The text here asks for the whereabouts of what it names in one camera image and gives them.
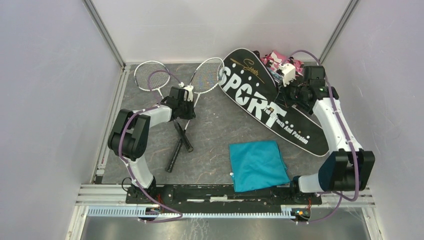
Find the black racket cover bag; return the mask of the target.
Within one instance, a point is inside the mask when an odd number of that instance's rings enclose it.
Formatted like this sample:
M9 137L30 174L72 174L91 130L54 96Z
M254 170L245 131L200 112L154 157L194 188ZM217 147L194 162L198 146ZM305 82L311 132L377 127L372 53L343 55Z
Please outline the black racket cover bag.
M279 93L270 71L246 48L230 52L223 60L222 91L268 130L318 157L329 152L323 129L295 107L275 103Z

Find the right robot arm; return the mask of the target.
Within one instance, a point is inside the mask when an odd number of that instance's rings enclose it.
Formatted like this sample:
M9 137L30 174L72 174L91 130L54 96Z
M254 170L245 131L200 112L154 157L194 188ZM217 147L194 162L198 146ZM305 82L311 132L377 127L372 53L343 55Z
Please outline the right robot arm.
M296 67L282 63L277 73L282 75L278 100L291 107L297 105L314 114L322 127L329 156L311 175L296 177L296 186L289 189L289 199L302 204L309 193L324 194L353 191L356 195L368 183L375 163L372 151L364 150L350 130L341 109L339 95L328 83L325 68L321 65L305 66L302 79L296 79Z

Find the badminton racket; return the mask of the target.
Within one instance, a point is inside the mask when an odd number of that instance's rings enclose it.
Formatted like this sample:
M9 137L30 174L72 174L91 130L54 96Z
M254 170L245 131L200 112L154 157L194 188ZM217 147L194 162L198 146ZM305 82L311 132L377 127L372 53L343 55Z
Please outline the badminton racket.
M161 92L161 88L169 82L171 76L172 74L165 65L154 60L139 64L134 71L134 80L137 87L143 91L154 93L157 100L157 104L151 110L146 110L143 113L151 117L150 128L170 121L173 122L174 127L176 123L179 123L177 119L171 120L171 96L178 96L183 99L184 90L179 86L172 87L167 98L163 97ZM179 138L185 138L179 131L177 133Z
M223 75L224 61L220 57L208 58L196 68L189 82L189 85L193 87L193 93L196 94L196 99L193 105L194 108L196 107L200 96L213 90L221 81ZM186 135L189 124L190 120L187 121L184 129L181 128L179 123L174 124L176 130L179 131L179 134L181 133L184 138L180 137L178 139L175 148L172 151L172 155L165 168L165 171L168 173L172 172L182 146L185 146L189 153L194 150Z

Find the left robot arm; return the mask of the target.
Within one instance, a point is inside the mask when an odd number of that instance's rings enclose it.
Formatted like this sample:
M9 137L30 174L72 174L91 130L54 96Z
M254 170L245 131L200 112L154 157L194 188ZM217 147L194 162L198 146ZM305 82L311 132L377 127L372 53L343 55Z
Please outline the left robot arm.
M137 196L145 204L151 204L157 198L156 180L148 169L145 157L150 129L172 122L181 144L188 152L192 152L193 145L178 119L191 120L195 116L192 85L172 87L169 95L156 106L138 111L119 111L107 146L124 162L132 184L139 189Z

